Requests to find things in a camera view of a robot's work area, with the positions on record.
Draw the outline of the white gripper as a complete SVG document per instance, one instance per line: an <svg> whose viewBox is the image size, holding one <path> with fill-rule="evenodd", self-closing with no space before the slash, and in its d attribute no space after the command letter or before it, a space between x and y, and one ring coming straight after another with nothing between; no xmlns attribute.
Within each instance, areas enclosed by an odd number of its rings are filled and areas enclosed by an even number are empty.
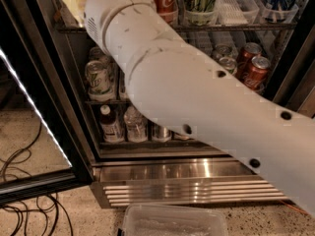
<svg viewBox="0 0 315 236"><path fill-rule="evenodd" d="M62 0L68 10L79 23L84 24L90 38L105 53L104 34L112 19L127 7L146 5L156 9L154 0Z"/></svg>

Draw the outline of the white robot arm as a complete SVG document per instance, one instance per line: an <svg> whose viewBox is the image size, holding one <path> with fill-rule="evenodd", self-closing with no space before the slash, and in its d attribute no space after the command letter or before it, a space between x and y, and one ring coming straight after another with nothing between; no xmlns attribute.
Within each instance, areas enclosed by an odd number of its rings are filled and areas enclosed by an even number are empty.
<svg viewBox="0 0 315 236"><path fill-rule="evenodd" d="M272 103L186 43L154 0L62 0L125 74L149 120L227 152L315 213L315 121Z"/></svg>

